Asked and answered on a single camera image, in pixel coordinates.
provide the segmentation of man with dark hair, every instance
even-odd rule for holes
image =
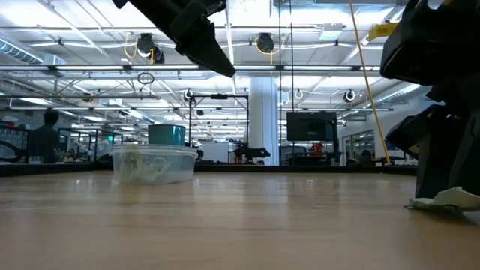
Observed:
[[[59,144],[59,134],[53,126],[59,120],[59,112],[47,109],[43,114],[44,125],[30,132],[28,156],[42,157],[45,164],[56,162],[55,147]]]

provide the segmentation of black monitor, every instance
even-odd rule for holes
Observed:
[[[335,112],[288,112],[286,139],[290,142],[335,141],[337,135]]]

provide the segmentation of wooden table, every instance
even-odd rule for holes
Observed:
[[[480,216],[402,208],[414,190],[413,177],[366,174],[3,178],[1,268],[479,269]]]

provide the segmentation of clear plastic container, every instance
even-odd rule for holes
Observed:
[[[191,180],[197,150],[172,145],[114,145],[115,179],[127,183],[167,184]]]

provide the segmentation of teal cup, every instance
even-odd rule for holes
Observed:
[[[148,126],[148,144],[185,146],[185,127],[174,124]]]

